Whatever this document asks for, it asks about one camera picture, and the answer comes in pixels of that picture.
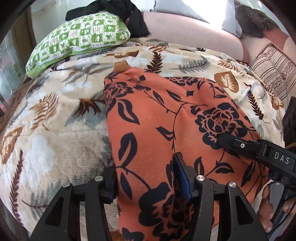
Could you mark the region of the person's right hand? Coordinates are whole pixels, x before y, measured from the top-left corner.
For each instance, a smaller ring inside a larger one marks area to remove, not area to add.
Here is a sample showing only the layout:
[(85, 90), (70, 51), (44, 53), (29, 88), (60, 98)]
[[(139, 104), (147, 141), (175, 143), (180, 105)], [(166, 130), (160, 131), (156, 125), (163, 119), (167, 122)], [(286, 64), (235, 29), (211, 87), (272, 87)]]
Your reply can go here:
[[(271, 219), (274, 215), (274, 210), (272, 205), (269, 203), (268, 196), (269, 196), (270, 188), (268, 185), (266, 185), (262, 192), (262, 200), (259, 206), (259, 210), (257, 212), (257, 215), (259, 217), (259, 220), (265, 230), (266, 233), (269, 233), (272, 228), (273, 224), (271, 222)], [(292, 199), (286, 201), (282, 206), (283, 212), (290, 214), (295, 214), (295, 197)]]

